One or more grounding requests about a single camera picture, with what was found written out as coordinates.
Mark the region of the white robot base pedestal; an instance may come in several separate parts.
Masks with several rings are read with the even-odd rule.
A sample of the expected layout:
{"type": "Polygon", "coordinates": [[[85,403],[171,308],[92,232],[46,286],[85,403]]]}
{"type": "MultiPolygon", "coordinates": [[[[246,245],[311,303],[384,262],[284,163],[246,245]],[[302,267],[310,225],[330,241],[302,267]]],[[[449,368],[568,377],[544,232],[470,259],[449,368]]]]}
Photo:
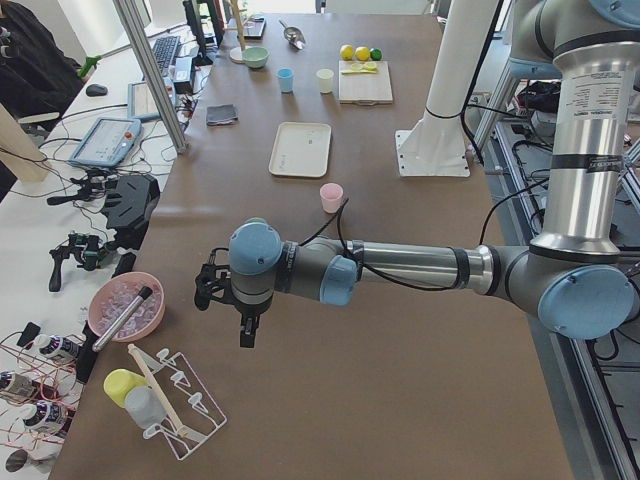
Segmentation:
{"type": "Polygon", "coordinates": [[[412,129],[395,132],[401,176],[470,175],[461,120],[501,8],[499,0],[451,3],[423,117],[412,129]]]}

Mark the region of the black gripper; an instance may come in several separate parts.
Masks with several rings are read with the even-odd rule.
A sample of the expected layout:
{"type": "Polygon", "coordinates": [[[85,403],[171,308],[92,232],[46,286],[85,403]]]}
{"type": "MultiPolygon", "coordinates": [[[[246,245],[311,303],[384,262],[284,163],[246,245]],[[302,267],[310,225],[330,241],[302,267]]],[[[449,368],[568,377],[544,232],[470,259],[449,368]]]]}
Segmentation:
{"type": "Polygon", "coordinates": [[[229,249],[213,248],[195,278],[195,306],[205,311],[211,301],[233,305],[241,313],[240,347],[254,348],[260,316],[265,312],[265,303],[250,305],[236,296],[232,290],[230,266],[216,263],[217,253],[221,251],[228,252],[229,249]]]}

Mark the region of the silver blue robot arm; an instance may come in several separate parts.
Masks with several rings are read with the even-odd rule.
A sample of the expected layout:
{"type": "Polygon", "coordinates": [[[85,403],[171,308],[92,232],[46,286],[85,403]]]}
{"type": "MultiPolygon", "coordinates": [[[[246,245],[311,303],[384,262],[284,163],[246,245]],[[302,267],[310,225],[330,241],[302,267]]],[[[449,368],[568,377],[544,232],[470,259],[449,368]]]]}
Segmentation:
{"type": "Polygon", "coordinates": [[[546,213],[528,246],[466,250],[320,234],[296,243],[251,219],[231,235],[226,264],[202,266],[196,306],[234,306],[241,315],[240,343],[252,347],[275,292],[345,305],[355,284],[374,274],[423,291],[469,288],[499,297],[568,338],[595,339],[619,327],[639,299],[610,238],[639,66],[639,5],[520,1],[511,64],[519,76],[561,82],[546,213]]]}

